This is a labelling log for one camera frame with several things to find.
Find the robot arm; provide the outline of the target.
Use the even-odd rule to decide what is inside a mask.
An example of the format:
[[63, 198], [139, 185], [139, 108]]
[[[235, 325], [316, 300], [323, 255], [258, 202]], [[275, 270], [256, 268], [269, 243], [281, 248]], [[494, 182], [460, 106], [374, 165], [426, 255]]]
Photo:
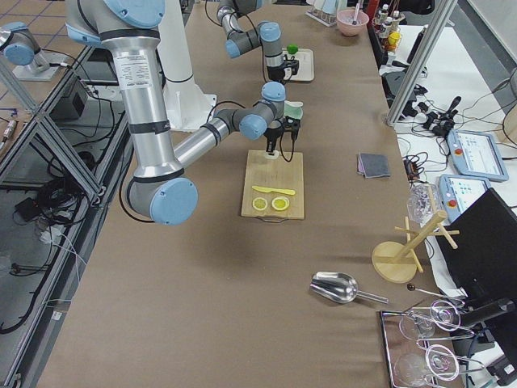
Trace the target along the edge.
[[236, 58], [261, 47], [268, 78], [285, 83], [285, 69], [289, 64], [283, 53], [279, 24], [262, 21], [246, 31], [238, 22], [262, 6], [263, 1], [220, 1], [216, 18], [226, 34], [225, 49], [230, 58]]
[[196, 186], [185, 169], [231, 133], [256, 140], [284, 119], [284, 59], [277, 23], [243, 32], [239, 16], [259, 1], [223, 1], [217, 20], [231, 57], [262, 48], [268, 81], [250, 108], [216, 110], [196, 85], [180, 5], [173, 1], [68, 1], [71, 40], [111, 53], [137, 167], [125, 188], [128, 206], [163, 225], [194, 212]]

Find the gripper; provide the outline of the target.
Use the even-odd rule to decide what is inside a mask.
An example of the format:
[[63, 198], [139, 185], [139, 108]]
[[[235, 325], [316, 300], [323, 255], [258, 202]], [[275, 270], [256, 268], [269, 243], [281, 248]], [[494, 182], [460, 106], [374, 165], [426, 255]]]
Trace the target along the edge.
[[267, 154], [277, 155], [279, 153], [279, 151], [277, 150], [277, 139], [279, 139], [282, 136], [283, 132], [283, 123], [279, 120], [273, 121], [268, 126], [265, 132], [265, 137], [267, 139]]
[[267, 68], [267, 77], [270, 81], [278, 82], [278, 83], [285, 83], [285, 66], [279, 65], [279, 66], [266, 66]]

